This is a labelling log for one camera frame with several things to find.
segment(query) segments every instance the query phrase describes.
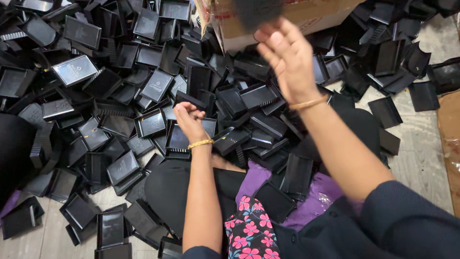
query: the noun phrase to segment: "hand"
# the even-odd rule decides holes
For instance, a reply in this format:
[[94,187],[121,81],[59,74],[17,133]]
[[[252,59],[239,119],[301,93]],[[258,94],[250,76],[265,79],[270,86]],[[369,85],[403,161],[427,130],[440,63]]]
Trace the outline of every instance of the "hand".
[[313,74],[313,50],[300,30],[280,17],[254,33],[257,50],[275,71],[281,92],[290,104],[321,98]]
[[197,110],[195,105],[189,102],[178,103],[174,107],[174,115],[191,144],[211,139],[201,125],[205,112]]

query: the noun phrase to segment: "fingers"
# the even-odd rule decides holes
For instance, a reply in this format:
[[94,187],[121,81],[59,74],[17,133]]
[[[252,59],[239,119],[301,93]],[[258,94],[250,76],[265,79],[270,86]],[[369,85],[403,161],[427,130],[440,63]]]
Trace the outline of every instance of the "fingers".
[[265,43],[259,43],[257,45],[257,50],[278,76],[286,68],[284,60],[280,59],[280,57],[278,57],[278,55],[276,55]]
[[190,112],[190,115],[192,118],[197,118],[197,119],[203,119],[204,118],[204,112],[201,112],[199,110],[195,110]]
[[176,116],[177,123],[180,126],[180,125],[183,125],[184,122],[182,121],[182,118],[179,115],[179,106],[181,106],[180,103],[177,104],[172,111],[174,112],[174,115]]
[[191,104],[189,102],[181,102],[180,104],[182,105],[182,107],[184,107],[188,111],[194,111],[194,110],[197,109],[195,105],[193,105],[193,104]]
[[294,60],[295,54],[291,43],[277,29],[270,24],[263,24],[259,30],[254,33],[254,38],[261,43],[265,43],[280,58],[285,60]]
[[286,36],[291,44],[297,41],[306,41],[297,26],[284,17],[279,17],[275,21],[275,26]]

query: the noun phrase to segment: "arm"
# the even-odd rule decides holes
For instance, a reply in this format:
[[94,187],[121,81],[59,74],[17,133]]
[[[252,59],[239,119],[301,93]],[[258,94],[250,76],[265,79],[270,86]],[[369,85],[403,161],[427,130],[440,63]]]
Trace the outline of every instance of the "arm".
[[[260,42],[258,51],[275,70],[289,104],[321,98],[313,76],[312,48],[294,24],[280,18],[273,25],[262,25],[254,37]],[[363,200],[379,184],[394,180],[327,104],[300,109],[299,113],[326,168],[348,197]]]
[[[196,106],[182,102],[175,106],[174,114],[190,143],[210,139],[201,126],[204,112],[198,111]],[[211,150],[211,144],[192,149],[190,182],[185,207],[183,252],[198,246],[221,252],[222,215],[211,167]]]

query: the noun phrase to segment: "gold bracelet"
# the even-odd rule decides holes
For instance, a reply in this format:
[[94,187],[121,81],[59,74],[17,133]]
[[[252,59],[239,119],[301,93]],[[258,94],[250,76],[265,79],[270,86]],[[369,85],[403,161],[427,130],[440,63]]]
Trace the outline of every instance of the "gold bracelet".
[[193,147],[196,147],[196,146],[199,146],[199,145],[208,144],[208,143],[213,144],[213,143],[214,143],[214,140],[212,140],[212,139],[207,139],[207,140],[203,140],[203,141],[199,141],[199,142],[193,143],[193,144],[189,145],[189,149],[192,149]]
[[289,105],[289,109],[291,109],[291,110],[300,110],[300,109],[303,109],[303,108],[310,108],[312,106],[315,106],[315,105],[317,105],[319,103],[322,103],[322,102],[326,101],[328,98],[329,98],[328,95],[323,95],[323,97],[321,97],[321,99],[308,101],[308,102],[303,102],[303,103],[299,103],[299,104]]

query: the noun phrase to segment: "cardboard box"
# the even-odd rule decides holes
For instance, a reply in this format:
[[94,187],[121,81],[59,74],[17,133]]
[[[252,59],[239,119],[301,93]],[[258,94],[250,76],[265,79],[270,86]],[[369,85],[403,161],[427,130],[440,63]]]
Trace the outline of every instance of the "cardboard box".
[[460,92],[439,98],[437,124],[443,145],[454,215],[460,218]]
[[[235,17],[232,0],[195,0],[204,23],[213,25],[224,52],[235,53],[256,43],[252,33],[243,30]],[[283,16],[299,26],[304,35],[339,25],[364,0],[299,1],[285,0]]]

